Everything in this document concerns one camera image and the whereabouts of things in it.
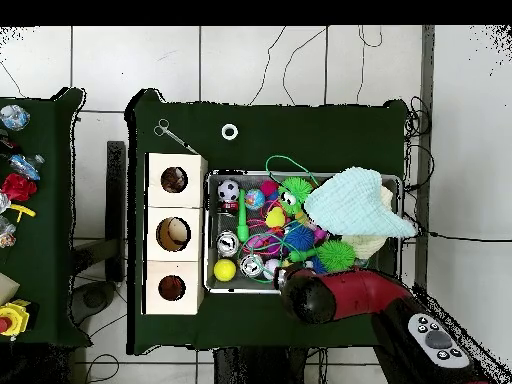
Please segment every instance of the green ball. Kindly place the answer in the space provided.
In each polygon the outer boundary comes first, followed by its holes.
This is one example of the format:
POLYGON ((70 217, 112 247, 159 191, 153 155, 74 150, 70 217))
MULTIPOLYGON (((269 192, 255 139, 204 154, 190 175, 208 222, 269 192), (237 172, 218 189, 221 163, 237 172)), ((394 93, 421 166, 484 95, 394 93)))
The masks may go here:
POLYGON ((219 281, 229 281, 236 274, 236 265, 229 259, 220 259, 213 267, 213 274, 219 281))

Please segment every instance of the dark green tablecloth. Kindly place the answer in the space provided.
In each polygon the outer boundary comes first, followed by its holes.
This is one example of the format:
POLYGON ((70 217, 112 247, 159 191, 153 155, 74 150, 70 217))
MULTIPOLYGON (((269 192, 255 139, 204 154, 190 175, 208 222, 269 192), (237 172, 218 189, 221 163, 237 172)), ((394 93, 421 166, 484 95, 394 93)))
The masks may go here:
MULTIPOLYGON (((153 128, 161 118, 189 143, 212 169, 264 170, 273 154, 287 155, 311 172, 336 172, 350 166, 403 176, 406 107, 230 106, 213 103, 163 103, 155 90, 141 91, 126 109, 130 130, 128 236, 130 307, 128 352, 157 345, 204 349, 236 345, 374 345, 370 317, 307 326, 290 319, 279 296, 206 294, 196 316, 142 315, 141 278, 144 215, 144 154, 190 153, 153 128), (231 123, 238 137, 226 141, 221 128, 231 123)), ((297 171, 276 160, 276 171, 297 171)))
MULTIPOLYGON (((88 344, 85 334, 68 316, 72 274, 71 129, 83 95, 79 89, 63 89, 48 100, 0 98, 0 108, 17 104, 30 113, 26 128, 7 130, 11 139, 26 155, 41 154, 45 159, 37 192, 20 203, 34 210, 36 217, 24 214, 16 224, 16 211, 8 209, 3 214, 17 225, 17 230, 16 244, 0 251, 0 272, 21 285, 16 297, 40 306, 35 328, 20 334, 17 342, 88 344)), ((0 184, 10 172, 7 162, 1 160, 0 184)))

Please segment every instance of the white ball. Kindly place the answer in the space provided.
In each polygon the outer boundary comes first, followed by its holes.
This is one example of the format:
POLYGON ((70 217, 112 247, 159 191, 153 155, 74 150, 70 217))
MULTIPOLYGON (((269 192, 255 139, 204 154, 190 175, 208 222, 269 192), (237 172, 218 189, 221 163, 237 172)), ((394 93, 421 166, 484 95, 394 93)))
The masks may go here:
POLYGON ((238 196, 240 196, 240 190, 238 189, 238 184, 235 181, 225 180, 219 184, 217 194, 219 195, 219 200, 234 202, 238 199, 238 196))
POLYGON ((263 276, 267 280, 272 280, 272 278, 274 278, 274 271, 280 264, 281 262, 279 259, 269 259, 267 262, 265 262, 265 271, 263 271, 263 276))

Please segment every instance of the black stand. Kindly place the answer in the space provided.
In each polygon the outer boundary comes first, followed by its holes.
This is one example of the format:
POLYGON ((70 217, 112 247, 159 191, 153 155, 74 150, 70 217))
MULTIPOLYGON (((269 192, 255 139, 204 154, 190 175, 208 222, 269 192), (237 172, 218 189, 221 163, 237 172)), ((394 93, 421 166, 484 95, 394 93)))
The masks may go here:
MULTIPOLYGON (((126 147, 123 141, 107 142, 107 179, 105 238, 73 248, 74 275, 95 263, 105 261, 107 282, 124 280, 124 235, 126 211, 126 147)), ((81 312, 79 321, 105 309, 112 301, 111 284, 103 284, 104 296, 98 298, 98 284, 90 283, 74 290, 72 309, 81 312)))

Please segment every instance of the yellow pom pom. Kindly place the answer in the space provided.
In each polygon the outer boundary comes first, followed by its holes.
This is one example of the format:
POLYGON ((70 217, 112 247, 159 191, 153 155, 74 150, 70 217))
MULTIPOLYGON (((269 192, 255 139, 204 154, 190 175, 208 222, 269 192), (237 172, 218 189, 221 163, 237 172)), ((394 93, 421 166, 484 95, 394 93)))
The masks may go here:
POLYGON ((236 265, 229 259, 220 259, 213 267, 213 274, 219 281, 229 281, 236 274, 236 265))
POLYGON ((286 218, 284 217, 283 210, 278 207, 273 208, 265 219, 265 224, 267 224, 268 228, 282 227, 285 222, 286 218))

